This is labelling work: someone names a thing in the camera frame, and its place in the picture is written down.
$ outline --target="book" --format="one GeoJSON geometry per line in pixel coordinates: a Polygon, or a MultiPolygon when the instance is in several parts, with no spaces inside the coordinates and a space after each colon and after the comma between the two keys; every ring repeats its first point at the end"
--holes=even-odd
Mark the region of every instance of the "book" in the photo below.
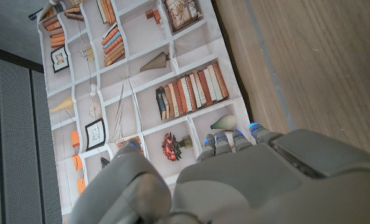
{"type": "Polygon", "coordinates": [[[106,3],[106,0],[100,0],[100,2],[102,4],[102,9],[103,9],[102,11],[103,11],[103,13],[105,13],[106,22],[108,24],[110,24],[110,16],[109,16],[109,12],[108,12],[108,4],[106,3]]]}
{"type": "Polygon", "coordinates": [[[53,35],[56,34],[63,34],[63,28],[58,28],[52,31],[49,31],[49,36],[52,37],[53,35]]]}
{"type": "Polygon", "coordinates": [[[191,79],[191,83],[192,83],[192,89],[193,89],[193,94],[195,96],[196,107],[200,108],[202,107],[202,103],[200,101],[199,91],[197,90],[195,76],[193,74],[190,74],[189,78],[191,79]]]}
{"type": "Polygon", "coordinates": [[[65,36],[51,38],[50,43],[59,42],[59,41],[62,41],[62,40],[65,40],[65,36]]]}
{"type": "Polygon", "coordinates": [[[196,111],[197,110],[196,97],[195,97],[195,94],[193,92],[191,77],[189,77],[189,76],[185,77],[185,81],[186,81],[187,90],[189,92],[189,97],[191,98],[192,111],[196,111]]]}
{"type": "Polygon", "coordinates": [[[206,76],[204,75],[204,71],[203,70],[201,70],[197,74],[199,75],[200,84],[202,86],[204,96],[206,97],[206,104],[209,105],[209,104],[212,103],[212,101],[211,101],[209,87],[208,87],[207,81],[206,81],[206,76]]]}
{"type": "Polygon", "coordinates": [[[64,46],[65,45],[65,41],[59,41],[59,42],[53,42],[50,44],[50,47],[54,48],[54,47],[61,47],[61,46],[64,46]]]}
{"type": "Polygon", "coordinates": [[[168,106],[168,100],[167,100],[166,92],[164,91],[164,88],[162,86],[159,89],[160,89],[160,92],[161,92],[161,96],[163,97],[164,105],[166,107],[166,119],[168,119],[170,117],[170,115],[169,115],[170,108],[168,106]]]}
{"type": "Polygon", "coordinates": [[[107,63],[108,61],[110,61],[114,56],[116,56],[116,54],[118,54],[119,52],[121,52],[123,49],[124,49],[124,46],[121,45],[115,51],[111,50],[111,52],[113,52],[113,53],[111,53],[109,55],[109,57],[105,58],[105,63],[107,63]]]}
{"type": "Polygon", "coordinates": [[[106,64],[105,64],[105,67],[113,64],[114,62],[116,62],[121,56],[123,56],[125,53],[124,49],[121,50],[121,52],[119,52],[118,54],[116,54],[116,56],[114,56],[110,61],[108,61],[106,64]]]}
{"type": "Polygon", "coordinates": [[[103,46],[103,49],[106,50],[120,36],[121,36],[121,33],[117,31],[117,33],[103,46]]]}
{"type": "Polygon", "coordinates": [[[115,22],[103,35],[102,35],[102,38],[105,39],[109,33],[114,29],[116,28],[117,26],[117,22],[115,22]]]}
{"type": "Polygon", "coordinates": [[[111,49],[116,47],[116,45],[118,45],[121,41],[123,41],[123,38],[120,36],[119,38],[117,38],[116,41],[110,44],[110,46],[107,49],[105,49],[105,54],[107,54],[111,49]]]}
{"type": "Polygon", "coordinates": [[[223,97],[222,97],[222,93],[220,90],[220,86],[218,85],[218,81],[217,81],[216,73],[214,72],[214,68],[212,67],[212,65],[209,65],[207,66],[207,69],[209,70],[209,73],[210,73],[212,87],[214,88],[214,93],[216,94],[217,101],[222,100],[223,97]]]}
{"type": "Polygon", "coordinates": [[[76,14],[73,14],[73,13],[65,13],[65,16],[68,19],[74,19],[74,20],[78,20],[78,21],[84,21],[83,15],[76,15],[76,14]]]}
{"type": "Polygon", "coordinates": [[[214,92],[214,87],[212,86],[212,81],[211,81],[209,70],[207,68],[205,68],[203,70],[203,72],[204,72],[204,76],[206,78],[207,86],[209,87],[209,93],[210,93],[211,101],[216,101],[217,96],[216,96],[216,93],[214,92]]]}
{"type": "Polygon", "coordinates": [[[220,86],[220,90],[222,93],[222,97],[225,99],[229,96],[229,92],[227,89],[227,85],[225,84],[224,77],[222,77],[220,66],[218,65],[218,62],[214,62],[212,64],[212,67],[214,68],[214,72],[216,73],[218,85],[220,86]]]}
{"type": "Polygon", "coordinates": [[[175,117],[175,112],[174,112],[174,106],[173,106],[173,98],[171,97],[171,91],[168,86],[163,87],[164,88],[164,93],[166,94],[166,98],[168,101],[168,117],[167,118],[173,118],[175,117]]]}
{"type": "Polygon", "coordinates": [[[47,27],[51,24],[53,24],[54,22],[57,22],[58,21],[58,18],[55,17],[51,20],[48,20],[47,22],[43,23],[42,26],[44,26],[45,29],[47,29],[47,27]]]}
{"type": "Polygon", "coordinates": [[[181,105],[183,106],[183,112],[187,113],[187,106],[186,106],[186,99],[185,99],[183,84],[181,80],[178,80],[176,83],[178,87],[179,99],[181,100],[181,105]]]}
{"type": "Polygon", "coordinates": [[[110,21],[111,21],[111,25],[112,25],[116,22],[116,15],[115,15],[115,12],[113,10],[113,6],[111,5],[111,0],[106,0],[106,3],[108,4],[110,21]]]}
{"type": "Polygon", "coordinates": [[[119,47],[123,46],[123,41],[121,41],[118,45],[116,45],[111,51],[109,51],[107,54],[105,54],[105,58],[109,57],[115,50],[117,50],[119,47]]]}
{"type": "Polygon", "coordinates": [[[50,37],[50,38],[56,38],[56,37],[64,37],[65,36],[65,34],[56,34],[56,35],[53,35],[52,37],[50,37]]]}
{"type": "Polygon", "coordinates": [[[196,71],[193,71],[193,76],[195,78],[195,82],[197,86],[197,93],[199,94],[199,97],[200,97],[200,104],[201,106],[204,106],[206,105],[206,96],[204,94],[202,84],[200,83],[199,74],[197,74],[196,71]]]}
{"type": "Polygon", "coordinates": [[[111,40],[118,32],[118,27],[114,28],[102,41],[102,45],[105,45],[109,40],[111,40]]]}
{"type": "Polygon", "coordinates": [[[163,96],[161,95],[160,89],[156,89],[156,101],[158,102],[159,111],[160,111],[160,119],[166,119],[166,105],[163,101],[163,96]]]}
{"type": "Polygon", "coordinates": [[[179,96],[177,81],[172,82],[172,84],[173,84],[174,96],[175,96],[175,99],[177,101],[177,106],[178,106],[178,116],[181,116],[184,113],[184,109],[183,109],[183,103],[181,102],[181,98],[179,96]]]}
{"type": "Polygon", "coordinates": [[[102,18],[102,21],[105,24],[107,22],[107,20],[106,20],[106,16],[105,16],[105,13],[103,11],[102,4],[101,4],[100,1],[101,0],[97,0],[98,9],[99,9],[100,17],[102,18]]]}
{"type": "Polygon", "coordinates": [[[175,92],[174,92],[174,88],[173,88],[173,84],[170,83],[168,84],[168,88],[170,89],[170,93],[171,93],[171,99],[173,101],[173,108],[174,108],[174,116],[173,117],[178,117],[179,116],[179,111],[178,111],[178,105],[177,105],[177,99],[175,98],[175,92]]]}
{"type": "Polygon", "coordinates": [[[62,25],[60,25],[60,22],[56,21],[53,24],[47,26],[47,30],[52,31],[54,29],[58,29],[58,28],[61,28],[61,27],[62,27],[62,25]]]}
{"type": "Polygon", "coordinates": [[[192,111],[191,97],[189,96],[189,91],[187,90],[185,77],[181,78],[181,84],[183,86],[187,112],[191,112],[192,111]]]}

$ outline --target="shelf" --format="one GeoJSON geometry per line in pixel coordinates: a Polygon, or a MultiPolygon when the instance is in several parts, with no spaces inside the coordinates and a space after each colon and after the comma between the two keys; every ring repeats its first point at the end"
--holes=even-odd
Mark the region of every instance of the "shelf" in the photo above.
{"type": "Polygon", "coordinates": [[[180,141],[182,137],[191,135],[191,130],[188,123],[184,121],[174,126],[144,135],[149,161],[164,179],[173,178],[185,167],[196,163],[197,156],[199,155],[199,151],[196,147],[191,147],[189,149],[180,148],[182,151],[182,159],[175,162],[168,160],[163,154],[163,149],[161,147],[161,143],[167,133],[175,135],[176,139],[180,141]]]}
{"type": "Polygon", "coordinates": [[[102,164],[100,162],[101,157],[110,161],[110,156],[107,151],[99,152],[98,154],[84,158],[85,166],[87,167],[88,183],[90,183],[102,170],[102,164]]]}
{"type": "MultiPolygon", "coordinates": [[[[52,108],[55,108],[57,105],[63,102],[68,96],[72,96],[71,88],[61,91],[60,94],[48,97],[49,109],[51,110],[52,108]]],[[[55,126],[69,119],[73,119],[75,117],[75,114],[74,109],[69,108],[66,110],[57,111],[55,113],[50,113],[49,116],[50,116],[50,125],[55,126]]]]}
{"type": "Polygon", "coordinates": [[[55,161],[60,162],[78,154],[79,147],[73,147],[71,132],[76,131],[75,123],[70,123],[52,131],[54,141],[55,161]]]}
{"type": "Polygon", "coordinates": [[[107,142],[116,143],[117,140],[137,133],[136,106],[132,95],[122,99],[121,109],[118,108],[118,102],[106,106],[106,117],[109,128],[107,142]]]}
{"type": "Polygon", "coordinates": [[[67,46],[69,47],[69,57],[72,59],[72,65],[75,65],[73,66],[75,80],[89,77],[90,74],[97,71],[95,60],[87,60],[86,57],[87,48],[91,47],[87,34],[81,35],[79,38],[68,43],[67,46]]]}
{"type": "Polygon", "coordinates": [[[161,28],[161,25],[166,26],[168,23],[156,24],[154,18],[147,19],[145,12],[149,9],[158,10],[160,15],[164,13],[163,8],[159,5],[159,1],[152,0],[146,1],[120,15],[121,26],[126,36],[130,55],[141,52],[154,43],[166,39],[166,34],[163,33],[164,29],[161,28]]]}

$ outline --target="framed picture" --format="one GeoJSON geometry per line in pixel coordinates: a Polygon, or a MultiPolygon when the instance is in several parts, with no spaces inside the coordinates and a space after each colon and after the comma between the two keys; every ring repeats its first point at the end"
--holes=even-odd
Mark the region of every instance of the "framed picture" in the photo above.
{"type": "Polygon", "coordinates": [[[106,140],[105,125],[103,119],[100,118],[85,127],[87,133],[87,150],[95,149],[103,146],[106,140]]]}
{"type": "Polygon", "coordinates": [[[65,47],[60,47],[50,53],[52,62],[54,63],[54,72],[57,73],[62,69],[69,67],[65,47]]]}

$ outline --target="wooden floorboard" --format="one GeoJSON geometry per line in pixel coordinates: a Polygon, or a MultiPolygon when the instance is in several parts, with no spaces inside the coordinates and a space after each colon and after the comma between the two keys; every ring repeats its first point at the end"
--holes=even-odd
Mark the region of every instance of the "wooden floorboard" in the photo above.
{"type": "Polygon", "coordinates": [[[246,1],[216,3],[254,120],[288,132],[285,104],[295,128],[370,153],[370,0],[246,1]],[[259,34],[284,101],[273,83],[259,34]]]}

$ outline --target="orange object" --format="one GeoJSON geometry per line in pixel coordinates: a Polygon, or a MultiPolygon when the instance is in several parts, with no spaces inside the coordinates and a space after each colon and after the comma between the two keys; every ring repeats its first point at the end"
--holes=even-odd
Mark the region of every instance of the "orange object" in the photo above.
{"type": "Polygon", "coordinates": [[[77,179],[78,194],[81,194],[85,190],[85,181],[84,177],[77,179]]]}
{"type": "Polygon", "coordinates": [[[73,162],[74,162],[74,167],[75,170],[79,170],[83,168],[83,163],[81,162],[80,156],[74,155],[72,156],[73,162]]]}
{"type": "Polygon", "coordinates": [[[80,138],[78,138],[78,131],[71,132],[72,135],[72,145],[73,147],[80,145],[80,138]]]}
{"type": "Polygon", "coordinates": [[[160,23],[160,13],[159,13],[159,11],[157,11],[157,10],[155,10],[154,12],[153,12],[153,16],[154,16],[154,19],[156,20],[156,24],[159,24],[160,23]]]}

